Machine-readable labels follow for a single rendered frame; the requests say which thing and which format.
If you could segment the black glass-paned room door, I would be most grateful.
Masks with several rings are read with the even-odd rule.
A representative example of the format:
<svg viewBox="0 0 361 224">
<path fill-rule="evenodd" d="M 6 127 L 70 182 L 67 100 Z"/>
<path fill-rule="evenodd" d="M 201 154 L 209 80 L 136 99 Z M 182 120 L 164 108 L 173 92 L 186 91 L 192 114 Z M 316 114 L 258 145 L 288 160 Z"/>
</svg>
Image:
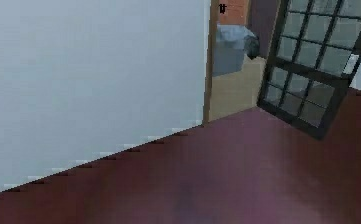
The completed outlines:
<svg viewBox="0 0 361 224">
<path fill-rule="evenodd" d="M 361 64 L 361 0 L 280 0 L 257 106 L 323 138 Z"/>
</svg>

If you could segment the grey-blue bin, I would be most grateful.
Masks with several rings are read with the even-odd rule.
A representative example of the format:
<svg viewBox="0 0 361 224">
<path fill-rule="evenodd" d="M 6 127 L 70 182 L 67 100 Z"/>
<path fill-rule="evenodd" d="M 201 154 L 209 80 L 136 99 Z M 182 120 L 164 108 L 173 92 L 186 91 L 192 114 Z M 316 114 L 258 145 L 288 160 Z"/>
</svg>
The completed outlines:
<svg viewBox="0 0 361 224">
<path fill-rule="evenodd" d="M 217 77 L 242 69 L 245 57 L 245 40 L 255 35 L 244 25 L 217 25 L 216 41 L 213 52 L 212 76 Z"/>
</svg>

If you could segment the dark grey round lump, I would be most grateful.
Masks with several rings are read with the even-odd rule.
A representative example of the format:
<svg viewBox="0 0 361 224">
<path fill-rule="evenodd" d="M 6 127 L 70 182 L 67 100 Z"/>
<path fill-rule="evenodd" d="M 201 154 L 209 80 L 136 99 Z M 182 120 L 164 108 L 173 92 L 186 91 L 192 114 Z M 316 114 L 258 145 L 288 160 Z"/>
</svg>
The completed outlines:
<svg viewBox="0 0 361 224">
<path fill-rule="evenodd" d="M 248 36 L 245 40 L 244 51 L 249 59 L 255 59 L 260 51 L 259 39 L 257 37 Z"/>
</svg>

